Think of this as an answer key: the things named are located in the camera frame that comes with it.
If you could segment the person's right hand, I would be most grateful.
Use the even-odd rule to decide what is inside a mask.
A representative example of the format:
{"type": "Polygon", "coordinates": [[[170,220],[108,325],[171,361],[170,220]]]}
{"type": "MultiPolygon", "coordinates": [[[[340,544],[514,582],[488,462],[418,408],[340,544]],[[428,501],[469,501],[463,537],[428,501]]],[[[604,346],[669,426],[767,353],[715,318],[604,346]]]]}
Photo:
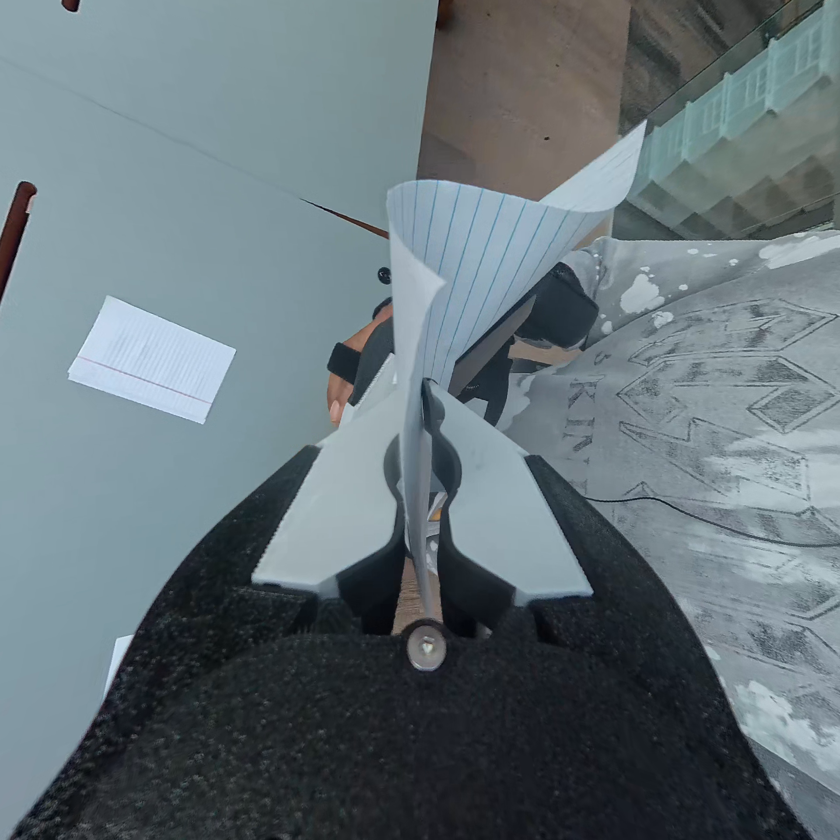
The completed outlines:
{"type": "Polygon", "coordinates": [[[349,339],[336,343],[328,361],[329,382],[327,405],[331,425],[340,425],[343,410],[354,391],[355,380],[361,365],[361,356],[377,324],[370,322],[349,339]]]}

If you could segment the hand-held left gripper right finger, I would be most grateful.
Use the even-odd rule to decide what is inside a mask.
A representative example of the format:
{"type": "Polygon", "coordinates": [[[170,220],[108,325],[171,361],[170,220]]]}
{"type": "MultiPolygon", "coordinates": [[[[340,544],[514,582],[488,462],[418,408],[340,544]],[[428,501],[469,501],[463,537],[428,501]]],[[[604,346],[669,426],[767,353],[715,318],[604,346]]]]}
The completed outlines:
{"type": "Polygon", "coordinates": [[[511,607],[591,597],[529,455],[430,380],[423,423],[432,474],[446,493],[437,548],[446,605],[497,624],[511,607]]]}

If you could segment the person's grey hooded sweatshirt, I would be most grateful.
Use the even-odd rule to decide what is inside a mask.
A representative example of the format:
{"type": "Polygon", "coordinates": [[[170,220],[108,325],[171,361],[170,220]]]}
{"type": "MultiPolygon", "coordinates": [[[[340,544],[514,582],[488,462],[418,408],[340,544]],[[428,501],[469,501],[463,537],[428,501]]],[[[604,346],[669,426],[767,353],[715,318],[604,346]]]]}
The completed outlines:
{"type": "Polygon", "coordinates": [[[773,785],[838,838],[838,231],[669,242],[637,317],[514,374],[499,427],[651,563],[773,785]]]}

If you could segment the cut lined paper piece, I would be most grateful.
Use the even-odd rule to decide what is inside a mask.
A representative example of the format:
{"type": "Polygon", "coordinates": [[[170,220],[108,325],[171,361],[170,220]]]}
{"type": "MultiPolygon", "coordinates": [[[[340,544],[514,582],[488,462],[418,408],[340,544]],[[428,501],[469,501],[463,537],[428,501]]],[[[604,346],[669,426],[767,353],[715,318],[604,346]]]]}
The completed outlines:
{"type": "Polygon", "coordinates": [[[133,634],[118,637],[114,641],[113,648],[112,648],[112,656],[111,656],[110,665],[109,665],[108,673],[107,673],[107,678],[106,678],[106,682],[105,682],[104,687],[103,687],[102,701],[104,701],[107,698],[107,696],[109,694],[109,690],[110,690],[111,685],[112,685],[112,682],[114,681],[115,676],[117,675],[117,673],[119,671],[119,667],[121,666],[123,658],[126,655],[132,641],[133,641],[133,634]]]}

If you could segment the lined paper sheet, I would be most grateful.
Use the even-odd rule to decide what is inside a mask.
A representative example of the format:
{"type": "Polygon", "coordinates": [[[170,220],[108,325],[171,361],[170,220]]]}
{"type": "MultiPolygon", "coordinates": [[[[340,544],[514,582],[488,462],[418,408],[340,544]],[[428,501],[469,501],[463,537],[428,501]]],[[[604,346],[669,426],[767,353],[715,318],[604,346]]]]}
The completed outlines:
{"type": "Polygon", "coordinates": [[[434,617],[434,597],[424,380],[448,389],[458,359],[627,197],[646,130],[642,121],[539,202],[446,181],[405,182],[387,193],[402,496],[426,616],[434,617]]]}

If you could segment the stack of lined paper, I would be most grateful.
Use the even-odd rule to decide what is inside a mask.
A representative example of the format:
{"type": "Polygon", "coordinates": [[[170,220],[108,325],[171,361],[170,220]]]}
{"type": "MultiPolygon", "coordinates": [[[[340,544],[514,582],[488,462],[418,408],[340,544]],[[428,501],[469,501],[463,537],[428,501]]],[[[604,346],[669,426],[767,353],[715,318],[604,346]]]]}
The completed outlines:
{"type": "Polygon", "coordinates": [[[68,380],[205,424],[235,349],[107,296],[68,380]]]}

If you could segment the glass railing panel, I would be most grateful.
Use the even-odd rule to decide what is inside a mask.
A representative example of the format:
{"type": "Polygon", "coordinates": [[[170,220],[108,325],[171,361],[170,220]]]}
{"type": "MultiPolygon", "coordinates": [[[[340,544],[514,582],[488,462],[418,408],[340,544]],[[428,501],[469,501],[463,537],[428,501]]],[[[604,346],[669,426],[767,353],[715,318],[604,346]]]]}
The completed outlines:
{"type": "Polygon", "coordinates": [[[789,2],[660,104],[626,203],[683,239],[838,226],[839,2],[789,2]]]}

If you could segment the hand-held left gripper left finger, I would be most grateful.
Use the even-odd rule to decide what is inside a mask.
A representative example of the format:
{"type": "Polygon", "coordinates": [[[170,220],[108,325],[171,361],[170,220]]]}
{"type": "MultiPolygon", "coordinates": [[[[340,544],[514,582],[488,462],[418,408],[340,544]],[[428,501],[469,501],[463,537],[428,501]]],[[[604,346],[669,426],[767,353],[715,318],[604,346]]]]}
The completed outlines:
{"type": "Polygon", "coordinates": [[[393,624],[406,558],[393,393],[310,448],[314,460],[251,575],[262,588],[341,600],[362,624],[393,624]]]}

